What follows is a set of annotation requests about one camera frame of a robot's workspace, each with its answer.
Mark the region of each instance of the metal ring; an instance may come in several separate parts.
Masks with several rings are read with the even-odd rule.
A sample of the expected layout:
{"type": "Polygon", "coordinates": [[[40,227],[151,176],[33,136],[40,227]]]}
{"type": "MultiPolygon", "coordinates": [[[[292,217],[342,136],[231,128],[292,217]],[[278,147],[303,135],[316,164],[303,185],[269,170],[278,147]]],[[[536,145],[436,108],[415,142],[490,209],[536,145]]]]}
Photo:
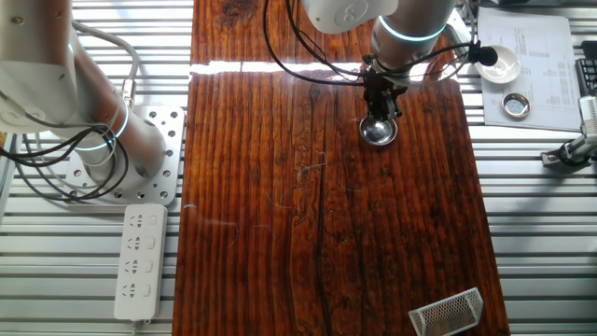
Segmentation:
{"type": "Polygon", "coordinates": [[[531,113],[531,103],[529,102],[528,99],[526,99],[525,96],[523,96],[522,94],[519,94],[519,93],[507,94],[506,97],[504,97],[504,99],[502,100],[502,107],[504,108],[504,111],[506,111],[506,113],[509,114],[509,116],[511,116],[513,118],[517,118],[517,119],[522,119],[522,118],[528,116],[529,113],[531,113]],[[521,112],[514,113],[513,111],[510,111],[507,108],[507,103],[509,101],[513,101],[513,100],[520,102],[521,104],[524,105],[524,108],[522,109],[521,112]]]}

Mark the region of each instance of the black cable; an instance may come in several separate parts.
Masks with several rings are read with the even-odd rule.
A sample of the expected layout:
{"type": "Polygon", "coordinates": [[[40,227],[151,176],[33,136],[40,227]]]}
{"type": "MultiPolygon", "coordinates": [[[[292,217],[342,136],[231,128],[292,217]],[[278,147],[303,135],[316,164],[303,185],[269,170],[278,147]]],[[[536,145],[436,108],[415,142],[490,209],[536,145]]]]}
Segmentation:
{"type": "MultiPolygon", "coordinates": [[[[107,148],[108,148],[109,152],[112,152],[112,145],[110,144],[111,139],[107,139],[106,137],[104,137],[104,140],[105,140],[105,143],[107,145],[107,148]]],[[[29,146],[29,140],[27,139],[27,135],[26,134],[23,135],[23,143],[25,144],[25,147],[27,148],[27,152],[31,152],[31,147],[29,146]]],[[[41,168],[35,167],[35,169],[37,170],[37,172],[39,173],[39,175],[41,176],[41,178],[43,178],[46,181],[46,183],[48,183],[48,185],[50,185],[53,189],[55,189],[56,191],[60,192],[62,195],[68,197],[69,199],[73,199],[73,201],[75,201],[74,200],[75,198],[79,198],[81,200],[88,199],[89,197],[91,197],[94,194],[96,194],[97,192],[99,192],[103,187],[105,187],[105,185],[108,183],[108,181],[112,178],[112,176],[116,172],[116,168],[117,168],[117,166],[116,166],[116,160],[113,160],[112,161],[112,165],[110,167],[110,171],[108,172],[108,177],[105,179],[105,181],[103,183],[101,183],[100,185],[98,185],[96,189],[92,190],[88,194],[85,194],[83,196],[77,197],[77,196],[73,196],[73,195],[67,193],[66,191],[60,189],[58,186],[56,186],[55,184],[53,184],[52,181],[50,181],[46,177],[46,175],[44,174],[44,172],[42,172],[41,168]]],[[[43,197],[50,199],[53,196],[44,195],[43,197]]]]}
{"type": "MultiPolygon", "coordinates": [[[[304,36],[305,36],[305,38],[306,38],[306,39],[308,39],[308,40],[309,40],[309,42],[311,42],[311,43],[313,44],[313,46],[315,47],[315,49],[316,49],[317,51],[321,52],[321,55],[322,55],[322,57],[323,57],[323,58],[324,58],[324,60],[326,61],[326,62],[324,63],[324,65],[327,65],[327,63],[328,63],[328,60],[327,60],[327,55],[326,55],[326,52],[325,52],[325,51],[324,51],[324,50],[323,50],[321,47],[319,47],[319,46],[317,45],[317,43],[316,43],[315,41],[313,41],[313,39],[312,39],[312,38],[310,38],[310,37],[307,35],[307,33],[303,32],[303,31],[302,31],[302,30],[300,30],[300,29],[298,30],[298,32],[299,32],[300,34],[304,35],[304,36]]],[[[340,77],[342,77],[342,78],[344,78],[344,79],[346,79],[346,80],[348,80],[348,81],[351,81],[351,82],[353,82],[353,83],[355,83],[355,82],[357,82],[357,81],[359,80],[359,78],[357,78],[357,79],[355,79],[355,80],[350,80],[350,79],[349,79],[349,78],[347,78],[347,77],[346,77],[346,76],[345,76],[345,75],[344,75],[342,72],[340,72],[340,71],[336,71],[336,70],[334,70],[333,68],[332,68],[331,70],[332,70],[333,72],[335,72],[335,73],[336,73],[336,75],[338,75],[338,76],[340,76],[340,77]]]]}
{"type": "Polygon", "coordinates": [[[456,64],[456,62],[458,62],[458,60],[460,60],[461,58],[463,58],[463,57],[465,57],[467,55],[468,55],[468,51],[465,52],[464,54],[460,55],[460,56],[457,56],[456,58],[454,58],[453,60],[451,60],[449,63],[447,63],[444,66],[442,66],[441,70],[437,70],[437,71],[434,71],[432,73],[426,73],[426,74],[422,74],[422,75],[408,75],[406,77],[427,77],[427,76],[432,76],[432,75],[437,75],[437,74],[443,74],[444,71],[448,70],[448,68],[450,66],[454,66],[456,64]]]}
{"type": "Polygon", "coordinates": [[[428,54],[427,56],[423,56],[422,58],[418,59],[417,61],[406,63],[402,67],[399,67],[397,69],[392,69],[392,70],[388,70],[388,71],[377,73],[377,75],[378,76],[387,77],[387,76],[390,76],[390,75],[393,75],[393,74],[403,73],[403,72],[411,69],[411,67],[413,67],[414,65],[417,65],[417,64],[423,63],[423,62],[425,62],[427,60],[430,60],[430,59],[432,59],[432,58],[434,58],[436,56],[441,55],[444,52],[452,51],[452,50],[459,49],[459,48],[462,48],[462,47],[469,47],[470,48],[470,47],[473,47],[473,46],[475,46],[475,45],[472,44],[472,43],[468,43],[468,42],[466,42],[466,43],[459,43],[459,44],[455,44],[455,45],[452,45],[452,46],[448,46],[446,48],[442,48],[442,49],[439,49],[437,51],[434,51],[434,52],[428,54]]]}
{"type": "Polygon", "coordinates": [[[42,156],[42,155],[48,155],[48,154],[51,154],[51,153],[53,153],[53,152],[55,152],[55,151],[57,151],[57,150],[59,150],[59,149],[62,149],[62,148],[64,148],[64,147],[66,147],[66,146],[68,146],[68,145],[72,144],[72,143],[73,143],[73,142],[75,142],[75,141],[76,141],[76,140],[77,140],[79,137],[84,137],[84,136],[87,136],[87,135],[89,135],[89,133],[90,133],[90,132],[92,132],[92,131],[93,131],[93,129],[92,129],[92,128],[89,128],[89,129],[87,129],[87,130],[83,130],[83,131],[81,131],[81,132],[77,133],[77,134],[76,134],[75,136],[73,136],[72,138],[70,138],[70,139],[66,140],[65,142],[63,142],[63,143],[59,144],[58,146],[52,147],[52,148],[50,148],[50,149],[41,150],[41,151],[39,151],[39,152],[36,152],[36,153],[27,153],[27,154],[20,154],[20,153],[14,153],[14,154],[12,154],[12,153],[11,153],[11,155],[12,155],[12,156],[14,156],[14,157],[16,157],[16,158],[20,158],[20,159],[29,159],[29,158],[35,158],[35,157],[39,157],[39,156],[42,156]]]}
{"type": "Polygon", "coordinates": [[[371,76],[372,75],[371,73],[354,72],[354,71],[344,70],[344,69],[339,68],[336,65],[328,62],[327,58],[324,59],[321,56],[319,56],[313,49],[311,49],[309,47],[309,45],[307,44],[307,42],[305,42],[305,40],[300,35],[300,29],[297,27],[297,24],[295,23],[295,20],[292,17],[292,7],[290,6],[290,0],[285,0],[285,6],[286,6],[286,17],[288,18],[288,21],[290,22],[290,27],[292,28],[292,31],[294,32],[295,36],[297,37],[298,42],[300,42],[300,44],[303,46],[303,48],[305,48],[307,51],[309,51],[309,53],[317,61],[323,63],[324,65],[329,66],[329,68],[332,69],[332,70],[334,70],[334,72],[336,72],[336,73],[340,72],[340,73],[343,73],[345,75],[357,76],[357,77],[367,77],[367,76],[371,76]]]}
{"type": "Polygon", "coordinates": [[[354,83],[354,82],[340,82],[340,81],[333,81],[333,80],[323,80],[323,79],[316,79],[316,78],[310,78],[310,77],[306,77],[303,76],[301,74],[298,74],[296,72],[293,72],[292,70],[288,69],[283,63],[282,61],[280,61],[280,59],[278,59],[278,57],[276,56],[275,52],[273,52],[273,49],[271,48],[271,43],[270,43],[270,37],[268,35],[268,5],[270,4],[270,0],[265,0],[264,5],[263,5],[263,15],[262,15],[262,28],[263,28],[263,37],[265,38],[265,44],[266,47],[268,48],[268,52],[270,53],[270,56],[273,58],[273,60],[284,70],[286,71],[287,74],[302,79],[302,80],[306,80],[308,82],[311,83],[315,83],[315,84],[327,84],[327,85],[341,85],[341,86],[353,86],[353,87],[362,87],[365,86],[364,83],[354,83]]]}
{"type": "Polygon", "coordinates": [[[76,146],[83,141],[83,139],[85,139],[85,137],[87,135],[89,135],[91,132],[97,132],[99,134],[101,134],[99,131],[103,129],[104,126],[93,126],[90,127],[88,130],[82,131],[80,133],[78,133],[77,135],[75,135],[74,137],[72,137],[71,139],[67,140],[65,143],[60,144],[58,146],[56,146],[55,148],[51,148],[51,149],[47,149],[47,150],[43,150],[37,153],[31,153],[31,154],[13,154],[13,153],[9,153],[7,151],[5,151],[3,148],[0,148],[0,156],[5,156],[7,157],[9,160],[14,161],[15,163],[18,164],[22,164],[24,166],[27,167],[48,167],[50,165],[54,165],[56,163],[59,163],[61,161],[63,161],[64,159],[66,159],[72,152],[73,150],[75,150],[76,146]],[[63,148],[65,146],[68,146],[70,144],[70,147],[57,159],[52,160],[52,161],[45,161],[45,162],[40,162],[40,163],[31,163],[28,162],[25,159],[31,159],[31,158],[35,158],[41,155],[46,155],[46,154],[50,154],[55,152],[56,150],[63,148]]]}
{"type": "MultiPolygon", "coordinates": [[[[97,199],[102,196],[105,196],[106,194],[108,194],[108,193],[112,192],[114,189],[116,189],[122,183],[122,181],[124,180],[124,178],[126,177],[128,171],[129,171],[129,156],[127,155],[127,152],[124,149],[124,146],[120,143],[119,140],[117,140],[117,144],[118,144],[118,147],[120,147],[120,149],[122,150],[122,156],[124,157],[124,171],[122,173],[122,176],[119,178],[119,180],[112,187],[110,187],[109,189],[107,189],[106,191],[104,191],[102,193],[97,193],[97,191],[99,191],[101,188],[103,188],[108,183],[108,181],[112,178],[114,173],[116,172],[116,158],[112,162],[112,169],[110,171],[110,174],[108,174],[108,177],[106,178],[106,180],[101,185],[99,185],[98,188],[94,189],[92,192],[90,192],[86,195],[83,195],[83,196],[72,196],[72,195],[68,194],[67,198],[54,197],[54,196],[50,196],[50,195],[43,193],[42,191],[37,189],[29,181],[29,179],[25,176],[20,164],[16,164],[16,167],[17,167],[17,170],[19,171],[19,175],[21,175],[21,178],[23,179],[25,184],[27,184],[27,186],[29,186],[29,188],[31,188],[31,190],[33,192],[35,192],[37,195],[39,195],[45,199],[52,200],[52,201],[61,201],[61,202],[79,202],[79,201],[87,201],[87,200],[97,199]]],[[[51,185],[51,181],[49,181],[49,179],[47,179],[43,173],[41,174],[41,176],[47,182],[49,182],[51,185]]]]}

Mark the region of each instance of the metal ladle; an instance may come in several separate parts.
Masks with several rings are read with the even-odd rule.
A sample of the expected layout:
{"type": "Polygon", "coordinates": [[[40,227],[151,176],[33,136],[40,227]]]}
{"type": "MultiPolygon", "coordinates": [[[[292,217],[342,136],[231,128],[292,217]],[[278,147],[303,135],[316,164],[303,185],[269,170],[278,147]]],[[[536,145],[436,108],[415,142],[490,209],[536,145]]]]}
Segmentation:
{"type": "Polygon", "coordinates": [[[378,120],[367,115],[361,120],[358,131],[368,144],[382,147],[396,139],[398,126],[393,119],[378,120]]]}

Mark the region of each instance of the bolt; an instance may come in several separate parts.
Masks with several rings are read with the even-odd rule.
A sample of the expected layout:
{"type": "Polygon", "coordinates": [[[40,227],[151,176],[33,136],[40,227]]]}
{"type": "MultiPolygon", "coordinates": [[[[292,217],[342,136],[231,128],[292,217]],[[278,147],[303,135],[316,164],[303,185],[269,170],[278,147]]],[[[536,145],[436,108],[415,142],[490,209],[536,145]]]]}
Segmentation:
{"type": "Polygon", "coordinates": [[[22,17],[12,17],[10,21],[14,24],[22,24],[23,22],[25,22],[25,20],[23,20],[22,17]]]}

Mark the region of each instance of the paper document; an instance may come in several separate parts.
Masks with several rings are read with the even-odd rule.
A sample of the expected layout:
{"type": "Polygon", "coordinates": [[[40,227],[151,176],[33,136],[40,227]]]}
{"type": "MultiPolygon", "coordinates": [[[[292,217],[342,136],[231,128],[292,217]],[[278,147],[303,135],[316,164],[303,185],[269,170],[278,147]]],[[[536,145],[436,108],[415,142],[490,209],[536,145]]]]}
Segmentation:
{"type": "Polygon", "coordinates": [[[481,79],[485,124],[560,131],[579,131],[580,91],[568,20],[563,17],[479,9],[479,40],[502,45],[521,58],[521,74],[508,84],[481,79]],[[512,92],[531,103],[525,119],[510,117],[502,107],[512,92]]]}

